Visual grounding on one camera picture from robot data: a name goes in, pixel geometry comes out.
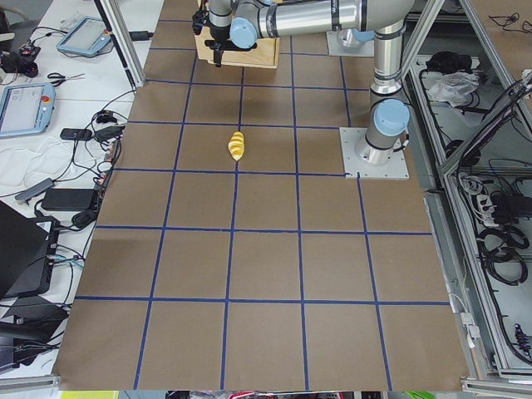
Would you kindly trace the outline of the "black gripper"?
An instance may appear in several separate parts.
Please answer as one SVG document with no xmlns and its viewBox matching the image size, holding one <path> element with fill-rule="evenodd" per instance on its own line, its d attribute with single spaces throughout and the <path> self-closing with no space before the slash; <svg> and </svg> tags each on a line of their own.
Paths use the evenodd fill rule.
<svg viewBox="0 0 532 399">
<path fill-rule="evenodd" d="M 230 25 L 226 27 L 218 27 L 215 25 L 209 26 L 209 33 L 212 39 L 205 40 L 204 44 L 213 50 L 213 62 L 216 67 L 221 67 L 222 52 L 225 50 L 227 42 L 229 41 L 229 30 Z"/>
</svg>

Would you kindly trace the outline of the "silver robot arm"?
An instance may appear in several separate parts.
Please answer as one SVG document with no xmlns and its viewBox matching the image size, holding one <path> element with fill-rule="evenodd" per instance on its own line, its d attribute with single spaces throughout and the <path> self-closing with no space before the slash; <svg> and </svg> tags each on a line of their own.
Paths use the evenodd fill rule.
<svg viewBox="0 0 532 399">
<path fill-rule="evenodd" d="M 227 52 L 249 52 L 262 40 L 324 33 L 328 51 L 345 56 L 371 80 L 369 125 L 354 153 L 369 166 L 384 166 L 402 151 L 410 112 L 402 89 L 403 34 L 412 1 L 200 1 L 192 17 L 207 29 L 212 62 Z"/>
</svg>

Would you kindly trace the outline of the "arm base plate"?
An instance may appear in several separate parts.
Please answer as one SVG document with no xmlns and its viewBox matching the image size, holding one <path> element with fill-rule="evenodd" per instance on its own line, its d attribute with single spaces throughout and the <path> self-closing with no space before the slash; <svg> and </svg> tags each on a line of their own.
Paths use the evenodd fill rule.
<svg viewBox="0 0 532 399">
<path fill-rule="evenodd" d="M 357 29 L 344 29 L 327 32 L 328 54 L 338 57 L 373 57 L 374 31 L 360 32 Z"/>
<path fill-rule="evenodd" d="M 410 176 L 404 150 L 401 150 L 400 138 L 397 137 L 391 149 L 377 150 L 367 143 L 366 130 L 361 127 L 339 129 L 345 177 L 362 180 L 408 180 Z"/>
</svg>

